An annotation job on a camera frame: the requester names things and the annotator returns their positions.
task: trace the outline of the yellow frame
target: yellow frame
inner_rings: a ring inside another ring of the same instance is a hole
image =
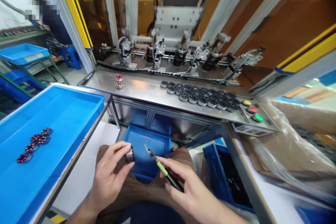
[[[316,61],[317,59],[323,57],[330,51],[336,48],[336,24],[331,26],[329,29],[325,30],[319,36],[314,38],[300,50],[292,54],[286,60],[281,62],[277,68],[281,68],[285,72],[298,72],[301,69],[305,68],[312,62]],[[309,49],[312,45],[316,44],[319,40],[322,40],[320,43]]]
[[[77,27],[79,36],[82,40],[84,47],[89,50],[92,49],[93,46],[91,37],[89,35],[88,28],[84,21],[83,13],[81,7],[79,6],[78,0],[65,0],[65,1],[69,7],[71,16],[73,18],[73,21],[75,22],[75,25]]]

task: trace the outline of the hand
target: hand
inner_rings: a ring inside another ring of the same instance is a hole
[[[134,162],[124,165],[118,174],[113,173],[113,170],[130,148],[131,144],[124,141],[110,145],[97,164],[92,189],[87,196],[88,209],[94,214],[100,213],[117,198]]]
[[[166,183],[166,190],[173,200],[190,213],[197,221],[206,224],[245,223],[245,220],[222,204],[203,184],[194,170],[180,162],[163,157],[158,160],[184,182],[184,193]]]

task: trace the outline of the yellow button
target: yellow button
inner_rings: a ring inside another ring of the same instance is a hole
[[[250,102],[249,100],[244,100],[243,101],[243,105],[245,105],[245,106],[251,106],[252,102]]]

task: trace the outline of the dark clothing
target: dark clothing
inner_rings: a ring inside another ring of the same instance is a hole
[[[65,29],[65,26],[61,20],[61,16],[57,14],[55,9],[48,9],[50,6],[43,6],[42,8],[42,21],[43,24],[50,27],[51,34],[61,44],[72,44],[70,36]]]
[[[108,145],[103,145],[99,148],[96,164],[101,160],[108,148]],[[178,148],[174,152],[169,153],[166,158],[174,159],[178,162],[189,165],[192,169],[194,168],[193,160],[186,148]],[[120,159],[113,172],[118,173],[125,163],[126,159]],[[116,200],[99,213],[96,224],[121,224],[130,216],[132,218],[130,224],[183,223],[179,221],[179,216],[186,224],[198,224],[198,221],[196,221],[193,216],[187,213],[171,198],[165,189],[165,183],[166,178],[160,178],[160,173],[158,173],[149,185],[142,184],[130,171]],[[141,205],[144,204],[143,202],[150,203],[139,206],[137,202],[140,202],[139,204]],[[137,210],[141,207],[145,208],[143,215],[139,214]],[[159,219],[159,216],[156,214],[157,211],[160,211],[162,218]],[[169,215],[173,215],[172,218],[166,217],[167,213],[169,213]],[[146,214],[148,215],[148,218],[155,218],[155,220],[147,221],[144,216]]]
[[[59,54],[60,53],[60,49],[62,49],[62,48],[72,47],[71,44],[68,44],[68,45],[61,44],[54,37],[48,37],[45,40],[45,43],[47,44],[47,48],[48,48],[49,52],[51,54],[54,54],[54,55]]]
[[[185,224],[174,209],[151,201],[138,201],[127,207],[120,214],[117,224],[123,224],[129,218],[131,224]]]

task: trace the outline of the blue crate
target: blue crate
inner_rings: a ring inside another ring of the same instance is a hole
[[[209,170],[210,186],[213,194],[218,199],[226,201],[237,208],[255,213],[254,209],[248,206],[237,204],[232,198],[223,165],[219,159],[218,150],[224,153],[230,153],[228,148],[225,146],[214,143],[203,148],[204,157],[206,159]]]
[[[48,49],[30,44],[20,44],[0,49],[0,56],[16,65],[26,65],[49,55]]]
[[[1,223],[28,223],[60,177],[104,108],[104,97],[53,85],[0,121]],[[47,145],[40,145],[25,164],[16,159],[30,138],[49,127]]]
[[[144,144],[146,144],[156,156],[164,157],[170,153],[170,138],[130,125],[127,129],[124,141],[131,143],[133,146],[135,157],[134,170],[136,174],[154,178],[159,172],[159,168],[148,155]]]
[[[295,208],[305,224],[331,224],[336,216],[335,210],[326,208],[309,209],[299,206]]]

